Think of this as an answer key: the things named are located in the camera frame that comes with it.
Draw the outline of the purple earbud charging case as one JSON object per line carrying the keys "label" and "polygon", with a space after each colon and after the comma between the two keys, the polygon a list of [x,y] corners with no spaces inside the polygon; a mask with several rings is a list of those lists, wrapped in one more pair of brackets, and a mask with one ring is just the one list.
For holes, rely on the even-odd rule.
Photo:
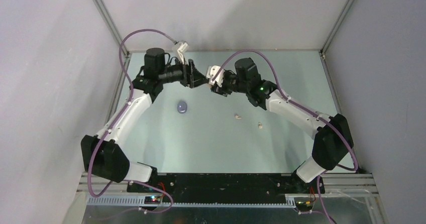
{"label": "purple earbud charging case", "polygon": [[187,110],[188,110],[187,102],[185,102],[185,101],[183,101],[183,100],[180,100],[180,101],[178,102],[178,104],[177,104],[177,111],[178,111],[180,114],[184,114],[184,113],[186,113],[186,112],[187,112]]}

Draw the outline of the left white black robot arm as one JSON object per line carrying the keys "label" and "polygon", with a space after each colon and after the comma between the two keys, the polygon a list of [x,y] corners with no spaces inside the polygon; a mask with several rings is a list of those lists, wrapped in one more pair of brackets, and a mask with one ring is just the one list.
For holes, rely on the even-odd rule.
{"label": "left white black robot arm", "polygon": [[158,188],[159,179],[152,174],[154,168],[127,157],[124,150],[127,138],[165,84],[178,82],[184,87],[196,88],[208,83],[208,75],[198,71],[193,60],[188,59],[185,63],[175,60],[174,64],[167,61],[163,49],[148,49],[142,71],[130,85],[129,99],[100,131],[83,137],[81,151],[87,172],[116,183],[139,181],[146,192]]}

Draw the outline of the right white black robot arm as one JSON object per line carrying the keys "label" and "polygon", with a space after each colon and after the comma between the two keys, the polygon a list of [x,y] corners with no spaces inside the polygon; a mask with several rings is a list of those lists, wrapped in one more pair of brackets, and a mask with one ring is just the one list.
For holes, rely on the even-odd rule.
{"label": "right white black robot arm", "polygon": [[330,116],[294,101],[276,83],[262,79],[251,58],[239,59],[235,70],[210,66],[206,77],[211,91],[222,96],[243,93],[254,107],[285,117],[313,139],[311,156],[296,169],[292,179],[295,191],[307,192],[312,180],[333,170],[353,148],[347,119],[341,114]]}

